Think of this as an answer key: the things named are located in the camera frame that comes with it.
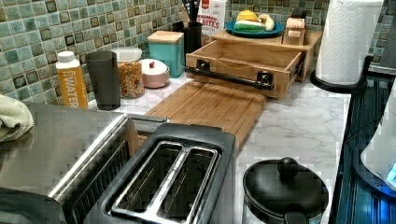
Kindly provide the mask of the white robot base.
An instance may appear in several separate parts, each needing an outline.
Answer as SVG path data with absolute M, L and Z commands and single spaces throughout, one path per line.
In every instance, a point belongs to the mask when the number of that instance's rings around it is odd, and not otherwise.
M 355 171 L 372 189 L 394 200 L 396 162 L 396 90 L 392 84 L 384 114 L 369 144 L 357 157 Z

